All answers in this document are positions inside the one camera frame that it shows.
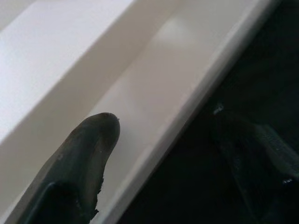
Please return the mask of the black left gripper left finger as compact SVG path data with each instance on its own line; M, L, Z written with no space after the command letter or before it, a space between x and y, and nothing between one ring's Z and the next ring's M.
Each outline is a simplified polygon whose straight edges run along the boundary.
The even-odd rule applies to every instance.
M119 136L120 122L112 113L83 120L35 176L14 208L14 223L90 223Z

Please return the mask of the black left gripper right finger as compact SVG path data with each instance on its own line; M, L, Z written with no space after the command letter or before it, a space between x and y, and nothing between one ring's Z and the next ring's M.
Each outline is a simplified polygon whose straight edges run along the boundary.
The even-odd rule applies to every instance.
M299 155L273 128L230 111L212 115L212 135L257 224L299 222Z

